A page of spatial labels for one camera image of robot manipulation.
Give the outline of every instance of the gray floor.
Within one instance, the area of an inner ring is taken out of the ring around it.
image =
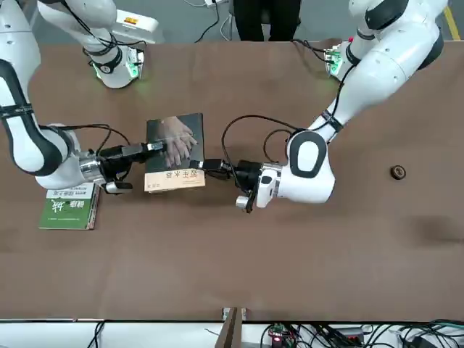
[[[202,0],[190,0],[200,4]],[[464,7],[461,0],[455,1]],[[115,0],[118,9],[135,12],[157,19],[165,34],[167,42],[191,43],[201,35],[203,30],[215,21],[214,9],[206,7],[191,7],[183,0]],[[220,23],[228,16],[228,4],[220,6]],[[325,38],[348,38],[355,31],[355,24],[348,13],[348,2],[346,0],[303,0],[300,12],[302,24],[300,25],[296,38],[311,41],[323,40]],[[446,21],[439,19],[439,25],[444,31],[446,39],[451,39]],[[223,40],[219,25],[214,27],[205,35],[205,41]],[[63,44],[70,43],[72,39],[62,31],[52,27],[40,17],[36,20],[34,32],[40,44]],[[233,28],[233,39],[238,40],[235,26]]]

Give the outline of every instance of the white cable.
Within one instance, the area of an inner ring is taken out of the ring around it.
[[[232,20],[232,17],[231,16],[228,16],[225,21],[223,22],[223,24],[220,26],[220,34],[221,36],[224,38],[224,40],[226,41],[230,41],[232,38],[227,38],[227,36],[224,35],[224,32],[223,32],[223,29],[224,29],[224,25],[227,23],[228,20]]]
[[[188,2],[187,0],[183,0],[183,2],[185,2],[186,4],[189,4],[192,7],[205,7],[206,6],[206,2],[201,5],[192,4],[191,2]]]

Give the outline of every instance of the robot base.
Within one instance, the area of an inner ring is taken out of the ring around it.
[[[141,78],[142,75],[144,52],[129,46],[120,46],[120,49],[123,52],[123,59],[111,74],[105,74],[96,65],[93,65],[97,78],[109,88],[126,87],[136,78]]]

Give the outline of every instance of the hand image on book cover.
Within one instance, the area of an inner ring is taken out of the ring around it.
[[[164,156],[168,168],[181,165],[183,159],[190,157],[192,147],[198,144],[193,134],[176,116],[161,122],[157,129],[157,138],[166,142],[167,151]]]

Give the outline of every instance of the green led light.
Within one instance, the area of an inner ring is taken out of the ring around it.
[[[101,80],[102,77],[100,76],[99,70],[96,68],[95,64],[92,64],[92,67],[94,67],[94,69],[95,69],[96,76]]]
[[[135,64],[130,63],[128,64],[128,68],[129,68],[130,76],[132,78],[136,78],[138,76],[138,67]]]

